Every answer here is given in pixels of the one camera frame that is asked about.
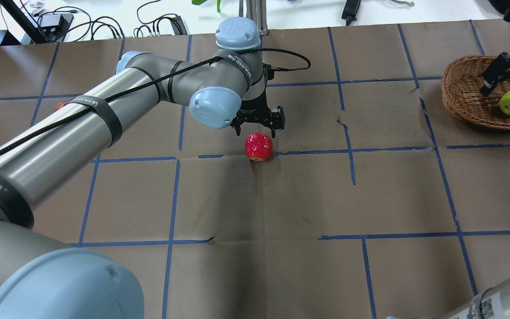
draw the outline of blue tape line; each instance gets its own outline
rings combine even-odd
[[[367,290],[369,291],[369,303],[371,306],[371,316],[373,317],[373,319],[377,319],[377,310],[375,309],[375,298],[373,295],[373,283],[371,281],[369,255],[367,254],[367,243],[364,238],[362,238],[362,248],[363,248],[363,262],[365,265],[365,276],[367,279]]]
[[[414,84],[417,87],[420,87],[419,84],[418,84],[417,73],[414,70],[413,59],[410,57],[409,47],[406,44],[405,34],[402,32],[401,24],[400,23],[397,24],[397,27],[398,27],[398,33],[401,35],[402,45],[405,47],[406,58],[409,61],[410,71],[413,74],[413,78],[414,78]]]
[[[434,135],[434,130],[432,129],[432,124],[430,123],[430,118],[428,117],[428,113],[426,111],[426,104],[424,103],[424,100],[422,99],[422,97],[419,97],[419,99],[420,99],[420,105],[421,105],[422,109],[424,110],[424,118],[426,119],[426,125],[428,126],[428,129],[430,131],[430,136],[432,138],[432,144],[434,146],[436,158],[438,159],[438,166],[440,168],[440,174],[442,175],[442,180],[444,182],[444,188],[446,190],[446,196],[448,197],[448,203],[450,204],[450,210],[452,211],[452,218],[454,219],[455,229],[458,232],[459,245],[462,249],[463,260],[465,261],[465,264],[466,264],[467,276],[469,277],[469,281],[471,283],[471,290],[475,296],[475,295],[477,295],[477,287],[475,285],[475,278],[473,275],[473,271],[471,270],[471,263],[469,261],[469,256],[467,255],[465,242],[463,241],[462,230],[461,230],[461,227],[459,226],[459,222],[457,220],[457,214],[455,211],[454,200],[452,199],[452,192],[450,191],[450,186],[448,184],[448,178],[446,177],[446,172],[444,171],[444,164],[442,163],[442,157],[440,156],[440,151],[438,151],[438,144],[436,143],[436,137]]]
[[[223,154],[198,155],[198,158],[222,158]]]
[[[427,150],[429,148],[430,147],[358,148],[358,149],[352,149],[351,151],[354,153],[357,153],[357,152],[378,152],[378,151],[398,152],[398,151],[423,151],[423,150]]]
[[[308,154],[339,154],[347,153],[346,149],[327,149],[323,151],[289,151],[289,152],[276,152],[276,156],[283,155],[308,155]]]
[[[178,201],[178,185],[180,182],[180,160],[176,160],[176,174],[174,176],[174,194],[172,195],[172,216],[170,218],[170,236],[168,240],[168,254],[166,258],[166,272],[164,273],[164,295],[162,297],[162,319],[166,319],[168,307],[168,283],[170,283],[170,266],[172,263],[172,247],[174,246],[174,226],[176,223],[176,203]]]
[[[351,171],[351,182],[355,185],[355,165],[354,165],[354,152],[353,152],[353,149],[351,148],[351,140],[350,140],[350,134],[348,132],[348,129],[347,129],[347,125],[345,125],[344,123],[342,123],[341,119],[338,117],[338,123],[343,126],[343,130],[346,134],[346,143],[347,143],[347,149],[348,149],[348,154],[350,156],[350,171]]]
[[[482,55],[485,55],[485,51],[483,50],[483,46],[481,45],[481,41],[479,40],[479,36],[477,35],[477,31],[475,30],[475,26],[473,25],[473,21],[471,19],[469,20],[469,24],[471,24],[471,31],[473,32],[473,36],[475,37],[475,41],[479,47],[479,52]]]
[[[190,62],[191,52],[192,52],[192,35],[188,37],[188,52],[186,53],[186,62]]]
[[[309,85],[330,85],[339,84],[338,81],[328,82],[305,82],[305,83],[278,83],[278,84],[267,84],[267,87],[283,87],[283,86],[309,86]]]
[[[59,99],[61,97],[77,97],[78,95],[81,95],[82,93],[79,93],[79,94],[60,94],[60,95],[45,95],[44,97],[42,97],[42,99]]]
[[[188,49],[186,52],[186,62],[190,62],[191,52],[192,52],[192,35],[188,36]],[[182,144],[184,143],[185,119],[186,119],[186,106],[182,105],[182,112],[180,113],[180,135],[178,136],[178,151],[182,151]]]
[[[186,107],[182,105],[182,113],[180,114],[180,136],[178,137],[178,151],[182,151],[182,143],[184,142],[184,120],[186,119]]]
[[[99,160],[101,155],[98,155],[93,167],[93,176],[91,177],[91,184],[89,186],[89,194],[87,195],[87,202],[85,204],[85,212],[83,213],[83,220],[81,222],[81,230],[79,231],[78,245],[83,244],[83,236],[85,235],[85,227],[87,226],[87,216],[89,216],[89,208],[91,207],[91,198],[93,197],[93,189],[95,188],[95,180],[97,179],[97,169],[99,169]]]
[[[36,100],[36,99],[40,99],[40,96],[38,96],[38,97],[0,97],[0,101]]]
[[[121,50],[119,50],[119,61],[121,60],[121,57],[123,57],[123,50],[125,50],[125,38],[121,40]]]
[[[46,95],[44,97],[0,97],[0,101],[35,100],[35,99],[59,99],[61,97],[77,97],[79,94]]]
[[[447,149],[510,148],[510,144],[450,145]]]
[[[436,79],[442,79],[442,77],[423,77],[423,78],[417,78],[418,81],[430,81],[430,80],[436,80]]]
[[[342,111],[346,110],[346,105],[343,102],[343,92],[342,92],[342,85],[340,82],[340,76],[339,76],[339,66],[338,66],[338,57],[335,54],[335,45],[334,45],[334,37],[331,35],[331,28],[327,27],[328,35],[330,36],[330,46],[331,46],[331,52],[332,56],[334,57],[334,66],[335,66],[335,77],[338,81],[338,94],[339,94],[339,103],[342,106]]]
[[[100,163],[121,163],[121,162],[152,162],[152,161],[171,161],[175,160],[174,156],[164,157],[135,157],[135,158],[108,158],[99,159]]]
[[[40,92],[40,97],[38,97],[38,103],[36,103],[36,109],[34,109],[34,115],[32,115],[32,121],[30,121],[31,127],[34,125],[34,123],[36,123],[36,117],[38,116],[38,111],[40,110],[40,104],[42,104],[42,98],[44,97],[44,91],[46,91],[46,87],[48,86],[48,81],[50,80],[50,74],[52,73],[52,68],[54,67],[54,62],[56,62],[56,56],[58,55],[58,49],[60,49],[60,42],[56,43],[56,49],[54,50],[54,56],[52,57],[52,62],[50,62],[50,67],[48,67],[48,73],[46,74],[46,79],[44,80],[44,85],[42,85],[42,92]]]
[[[510,235],[510,230],[484,230],[479,232],[463,232],[464,236],[495,236]]]
[[[363,235],[335,235],[321,236],[318,240],[362,240],[362,239],[391,239],[391,238],[432,238],[454,237],[457,232],[447,233],[410,233],[410,234],[363,234]]]
[[[174,245],[187,245],[187,244],[205,244],[214,240],[210,237],[206,240],[175,240],[172,241]],[[149,240],[149,241],[112,241],[112,242],[84,242],[83,244],[70,244],[72,246],[81,247],[118,247],[118,246],[162,246],[169,245],[170,240]]]
[[[363,240],[363,239],[394,239],[394,238],[435,238],[456,237],[458,232],[444,233],[403,233],[403,234],[360,234],[360,235],[323,235],[318,240]],[[475,232],[462,232],[462,236],[501,236],[510,235],[510,230],[480,230]]]
[[[349,80],[348,83],[368,83],[368,82],[402,82],[414,81],[414,78],[393,78],[393,79],[366,79],[366,80]]]

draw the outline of small red object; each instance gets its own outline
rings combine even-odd
[[[62,107],[64,107],[64,105],[68,103],[68,101],[61,101],[60,103],[58,103],[58,105],[56,105],[56,107],[54,107],[54,112],[58,111],[59,109],[61,109]]]
[[[273,139],[263,133],[252,133],[245,141],[245,154],[252,161],[264,162],[273,153]]]

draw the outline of light blue joint cap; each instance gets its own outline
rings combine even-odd
[[[123,54],[123,56],[121,56],[121,60],[119,60],[119,62],[117,62],[117,68],[115,69],[115,74],[125,70],[125,68],[127,67],[127,64],[129,64],[129,61],[131,61],[133,59],[133,57],[136,57],[140,54],[152,54],[150,52],[140,52],[140,51],[127,51],[125,52],[125,54]]]
[[[241,97],[227,87],[204,87],[190,98],[192,117],[211,128],[230,125],[240,107]]]
[[[259,47],[261,39],[253,20],[236,16],[220,23],[216,30],[216,44],[222,49],[238,51]]]
[[[24,265],[0,287],[0,318],[142,319],[135,276],[91,250],[66,248]]]

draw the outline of white table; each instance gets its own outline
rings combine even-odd
[[[89,12],[93,19],[99,16],[111,16],[119,21],[125,35],[132,36],[133,29],[140,25],[136,8],[147,0],[48,0],[46,8],[52,10],[59,6],[72,5]],[[226,18],[238,16],[239,0],[222,0],[221,13],[216,11],[216,0],[208,0],[201,6],[194,6],[190,0],[162,0],[149,4],[141,11],[141,19],[150,21],[162,14],[176,13],[182,16],[189,34],[208,34],[214,32],[218,24]],[[346,0],[267,0],[267,20],[269,29],[295,29],[344,26],[341,13]],[[8,28],[19,40],[24,31],[4,12]],[[441,22],[458,20],[498,19],[502,15],[489,4],[488,0],[416,0],[415,6],[396,4],[391,0],[362,0],[352,25]],[[73,26],[87,21],[82,13],[74,15]],[[0,29],[5,24],[1,18]],[[168,21],[162,22],[162,32],[171,33]],[[71,41],[85,32],[80,27],[66,36]],[[111,38],[107,28],[101,28],[97,39]]]

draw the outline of blue tape grid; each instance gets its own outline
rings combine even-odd
[[[476,33],[473,22],[471,22],[471,28],[473,30],[473,34],[475,40],[480,48],[482,54],[484,54],[483,47],[480,43],[479,37]],[[309,86],[309,85],[338,85],[338,92],[340,98],[340,107],[342,110],[344,107],[343,93],[341,90],[342,84],[351,84],[351,83],[364,83],[364,82],[388,82],[388,81],[414,81],[415,85],[419,87],[419,81],[427,81],[427,80],[435,80],[441,79],[440,77],[417,77],[412,59],[409,54],[409,49],[407,47],[405,41],[405,35],[403,34],[401,25],[398,25],[399,34],[401,35],[401,39],[403,42],[403,46],[405,48],[405,52],[407,55],[407,60],[409,61],[409,66],[411,68],[411,73],[413,75],[412,78],[392,78],[392,79],[362,79],[362,80],[352,80],[352,81],[342,81],[339,75],[339,67],[337,56],[335,52],[334,39],[331,34],[331,29],[328,28],[328,36],[330,38],[332,56],[334,59],[334,65],[336,69],[336,80],[337,81],[329,81],[329,82],[308,82],[308,83],[279,83],[279,84],[270,84],[269,87],[286,87],[286,86]],[[119,56],[123,53],[125,41],[121,42],[121,50]],[[187,58],[186,61],[190,61],[190,51],[192,45],[192,36],[188,38],[188,48],[187,48]],[[43,90],[40,96],[36,97],[0,97],[0,101],[13,101],[13,100],[23,100],[23,99],[38,99],[38,103],[36,106],[35,114],[32,118],[32,122],[36,120],[36,115],[38,113],[38,109],[40,107],[40,103],[42,99],[48,98],[58,98],[58,97],[75,97],[78,94],[66,94],[66,95],[44,95],[44,91],[46,90],[46,86],[48,84],[48,79],[50,78],[50,74],[52,71],[52,67],[54,66],[54,62],[56,60],[56,56],[58,54],[59,44],[56,45],[56,50],[54,56],[52,58],[52,62],[50,64],[50,68],[48,69],[48,73],[46,76],[46,80],[44,82]],[[436,151],[437,161],[439,162],[439,167],[441,171],[441,175],[443,178],[443,183],[446,188],[449,204],[451,207],[453,218],[455,219],[455,207],[453,205],[453,199],[451,196],[451,192],[449,190],[447,178],[445,176],[444,167],[441,161],[441,157],[438,151],[438,146],[436,143],[436,139],[434,136],[434,132],[430,123],[429,116],[427,115],[427,109],[425,107],[424,101],[420,99],[421,106],[425,111],[425,120],[427,121],[427,125],[429,127],[431,138],[433,142],[433,147]],[[179,150],[182,150],[182,135],[183,135],[183,125],[184,125],[184,115],[185,109],[182,107],[182,115],[180,118],[180,136],[179,136]],[[290,152],[277,152],[277,156],[290,156],[290,155],[305,155],[305,154],[336,154],[336,153],[348,153],[350,155],[350,162],[353,164],[352,153],[356,152],[378,152],[378,151],[422,151],[427,150],[429,147],[405,147],[405,148],[386,148],[386,149],[378,149],[378,148],[365,148],[365,149],[352,149],[350,146],[350,139],[347,132],[347,127],[343,123],[340,123],[344,126],[344,130],[346,131],[346,141],[348,144],[347,149],[342,150],[317,150],[317,151],[290,151]],[[449,145],[447,149],[471,149],[471,148],[503,148],[510,147],[510,144],[482,144],[482,145]],[[198,158],[221,158],[222,154],[208,154],[208,155],[200,155]],[[172,214],[171,214],[171,222],[170,222],[170,236],[168,240],[161,241],[128,241],[128,242],[83,242],[83,236],[85,234],[87,216],[89,215],[89,210],[91,206],[91,199],[93,197],[93,189],[95,187],[95,180],[97,179],[97,171],[99,169],[100,163],[115,163],[115,162],[139,162],[139,161],[174,161],[176,160],[176,172],[174,178],[174,194],[172,197]],[[79,240],[77,243],[72,244],[77,247],[111,247],[111,246],[143,246],[143,245],[166,245],[168,246],[168,257],[166,261],[166,272],[164,274],[164,296],[163,296],[163,304],[162,304],[162,318],[166,318],[167,311],[167,301],[168,301],[168,284],[170,279],[170,267],[171,267],[171,253],[173,245],[182,245],[182,244],[204,244],[213,240],[213,237],[208,238],[206,240],[174,240],[174,226],[175,226],[175,214],[176,214],[176,202],[178,198],[178,184],[179,184],[179,174],[180,174],[180,161],[176,157],[149,157],[149,158],[114,158],[114,159],[101,159],[101,156],[97,156],[96,160],[92,161],[94,164],[93,168],[93,176],[90,184],[90,190],[87,197],[86,209],[83,216],[82,227],[80,230]],[[352,170],[352,179],[354,182],[354,166],[351,165]],[[471,272],[471,267],[469,263],[469,258],[467,256],[467,252],[465,249],[465,243],[463,241],[463,237],[465,236],[496,236],[496,235],[510,235],[510,230],[490,230],[490,231],[481,231],[481,232],[462,232],[459,223],[455,220],[457,232],[447,232],[447,233],[409,233],[409,234],[355,234],[355,235],[336,235],[336,236],[322,236],[318,238],[318,240],[361,240],[362,241],[362,250],[364,256],[364,266],[366,269],[366,280],[368,285],[368,292],[370,297],[370,307],[372,312],[372,317],[374,319],[377,318],[375,303],[374,303],[374,291],[372,287],[372,275],[370,273],[370,264],[369,258],[367,254],[366,240],[368,239],[387,239],[387,238],[434,238],[434,237],[458,237],[460,240],[460,245],[462,248],[462,253],[466,262],[466,269],[468,275],[470,277],[470,283],[472,286],[473,293],[477,293],[477,289],[475,286],[475,281],[473,278],[473,273]]]

